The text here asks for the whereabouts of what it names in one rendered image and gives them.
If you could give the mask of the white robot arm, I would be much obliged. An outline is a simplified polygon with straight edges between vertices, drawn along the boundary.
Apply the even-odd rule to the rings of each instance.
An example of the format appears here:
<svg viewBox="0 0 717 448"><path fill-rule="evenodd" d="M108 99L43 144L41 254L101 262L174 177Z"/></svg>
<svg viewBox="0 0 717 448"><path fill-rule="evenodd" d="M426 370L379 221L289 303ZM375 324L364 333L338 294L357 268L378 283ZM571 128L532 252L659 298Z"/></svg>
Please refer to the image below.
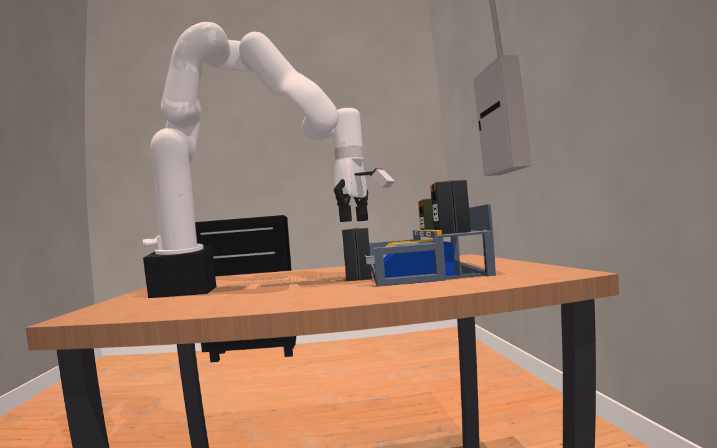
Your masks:
<svg viewBox="0 0 717 448"><path fill-rule="evenodd" d="M156 254L203 249L197 244L190 174L202 118L197 89L203 62L216 68L254 70L271 93L286 96L306 114L302 132L307 138L334 138L335 159L363 157L359 111L336 110L322 89L297 73L267 36L251 32L236 42L228 40L216 23L195 24L174 47L161 102L167 125L150 145L159 236L143 240L143 246L156 246Z"/></svg>

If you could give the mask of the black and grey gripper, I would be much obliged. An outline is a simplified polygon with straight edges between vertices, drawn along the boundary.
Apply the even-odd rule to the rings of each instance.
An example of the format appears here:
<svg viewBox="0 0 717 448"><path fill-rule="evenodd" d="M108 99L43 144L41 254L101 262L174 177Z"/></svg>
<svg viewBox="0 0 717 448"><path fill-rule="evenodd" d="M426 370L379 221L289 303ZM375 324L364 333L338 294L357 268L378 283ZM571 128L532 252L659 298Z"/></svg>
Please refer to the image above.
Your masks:
<svg viewBox="0 0 717 448"><path fill-rule="evenodd" d="M368 194L363 157L342 157L335 160L335 198L339 206L340 222L351 222L350 199L355 198L357 222L368 220ZM346 187L345 187L346 186ZM359 201L360 199L360 201Z"/></svg>

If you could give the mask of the olive green tool case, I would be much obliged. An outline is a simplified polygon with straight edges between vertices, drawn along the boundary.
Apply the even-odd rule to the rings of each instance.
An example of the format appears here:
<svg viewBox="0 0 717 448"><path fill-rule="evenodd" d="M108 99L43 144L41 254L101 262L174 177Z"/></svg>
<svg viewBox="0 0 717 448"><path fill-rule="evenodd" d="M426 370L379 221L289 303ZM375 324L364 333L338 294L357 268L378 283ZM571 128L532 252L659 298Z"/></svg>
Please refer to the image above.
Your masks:
<svg viewBox="0 0 717 448"><path fill-rule="evenodd" d="M433 209L431 199L422 199L418 202L420 213L420 229L434 230Z"/></svg>

